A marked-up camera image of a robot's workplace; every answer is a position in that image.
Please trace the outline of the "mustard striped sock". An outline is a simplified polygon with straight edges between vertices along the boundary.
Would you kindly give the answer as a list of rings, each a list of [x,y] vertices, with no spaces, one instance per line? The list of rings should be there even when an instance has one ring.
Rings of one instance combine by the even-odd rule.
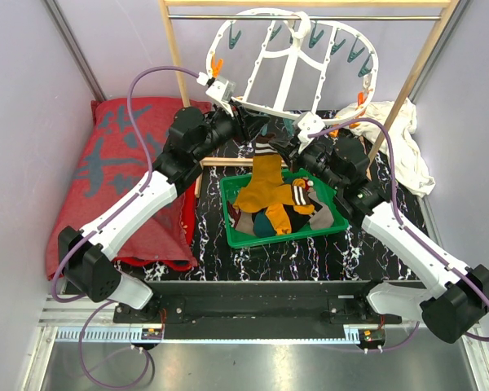
[[[258,136],[255,140],[252,176],[233,204],[245,213],[256,213],[275,203],[274,189],[283,185],[281,156],[269,144],[273,135]]]
[[[289,235],[314,212],[315,206],[304,187],[284,184],[273,189],[265,214],[276,235]]]

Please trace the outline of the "white oval clip hanger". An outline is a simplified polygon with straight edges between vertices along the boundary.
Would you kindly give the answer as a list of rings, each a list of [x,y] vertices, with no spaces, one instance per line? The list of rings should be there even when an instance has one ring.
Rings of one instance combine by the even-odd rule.
[[[306,65],[317,72],[315,83],[311,84],[313,96],[311,98],[310,112],[317,115],[319,104],[323,98],[325,82],[328,78],[332,57],[345,46],[350,37],[353,42],[346,57],[348,64],[353,64],[360,57],[364,61],[360,66],[357,77],[362,87],[355,101],[355,110],[345,120],[322,119],[325,125],[344,125],[348,121],[356,121],[363,117],[367,106],[372,102],[375,94],[377,77],[379,73],[379,58],[374,45],[357,29],[339,21],[309,20],[308,14],[299,11],[292,12],[278,8],[254,8],[238,13],[237,15],[296,15],[300,20],[268,20],[265,37],[260,45],[257,58],[253,62],[253,69],[248,76],[246,87],[242,94],[235,91],[231,100],[242,104],[256,112],[263,112],[272,116],[296,120],[299,116],[287,109],[289,92],[294,91],[298,83],[296,68]],[[206,56],[206,71],[210,77],[222,77],[222,61],[215,59],[216,50],[224,37],[228,38],[228,46],[233,49],[240,40],[241,32],[234,30],[234,25],[244,20],[225,20],[218,29],[215,38]],[[282,59],[284,66],[281,69],[280,83],[271,104],[255,103],[252,90],[256,84],[261,67],[268,61]]]

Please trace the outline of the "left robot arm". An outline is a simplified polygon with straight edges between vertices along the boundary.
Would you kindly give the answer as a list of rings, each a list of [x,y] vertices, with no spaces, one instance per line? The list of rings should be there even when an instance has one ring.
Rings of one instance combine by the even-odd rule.
[[[229,140],[253,141],[269,120],[239,103],[207,114],[195,107],[180,109],[161,154],[135,187],[81,229],[66,226],[59,233],[59,265],[54,276],[64,276],[93,302],[128,305],[141,322],[153,321],[160,311],[153,290],[117,270],[112,259],[147,220],[196,181],[204,158]]]

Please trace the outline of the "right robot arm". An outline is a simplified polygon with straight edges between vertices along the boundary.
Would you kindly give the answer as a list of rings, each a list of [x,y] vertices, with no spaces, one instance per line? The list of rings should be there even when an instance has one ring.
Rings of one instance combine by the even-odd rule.
[[[353,304],[358,320],[371,323],[381,315],[394,315],[423,322],[437,338],[452,344],[489,312],[489,270],[467,266],[413,226],[368,179],[368,157],[360,141],[340,138],[332,146],[313,141],[304,150],[296,139],[269,144],[292,171],[304,169],[334,189],[338,212],[382,242],[421,281],[422,288],[368,283]]]

